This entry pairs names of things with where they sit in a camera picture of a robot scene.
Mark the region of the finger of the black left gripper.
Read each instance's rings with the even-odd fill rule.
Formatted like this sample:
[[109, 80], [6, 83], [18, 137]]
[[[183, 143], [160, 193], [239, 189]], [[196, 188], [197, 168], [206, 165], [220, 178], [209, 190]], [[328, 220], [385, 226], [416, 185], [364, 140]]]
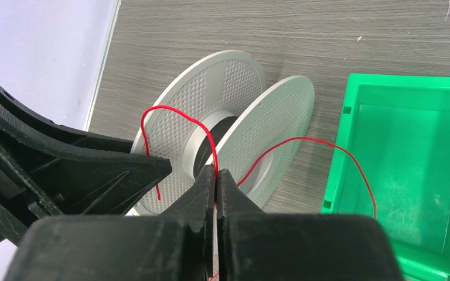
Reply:
[[51, 215], [124, 215], [168, 176], [168, 159], [37, 114], [0, 86], [0, 242]]

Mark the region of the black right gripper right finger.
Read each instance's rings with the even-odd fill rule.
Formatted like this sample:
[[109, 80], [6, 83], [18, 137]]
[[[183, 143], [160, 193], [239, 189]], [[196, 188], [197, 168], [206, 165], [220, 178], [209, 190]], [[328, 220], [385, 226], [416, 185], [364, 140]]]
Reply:
[[216, 181], [221, 280], [403, 280], [381, 225], [363, 215], [266, 213], [224, 169]]

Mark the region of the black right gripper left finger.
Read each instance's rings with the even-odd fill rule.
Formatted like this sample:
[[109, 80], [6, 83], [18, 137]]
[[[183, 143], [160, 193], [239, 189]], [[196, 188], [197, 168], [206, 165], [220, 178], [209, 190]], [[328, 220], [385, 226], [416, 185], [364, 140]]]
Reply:
[[159, 215], [63, 215], [25, 234], [6, 280], [207, 280], [213, 273], [216, 174]]

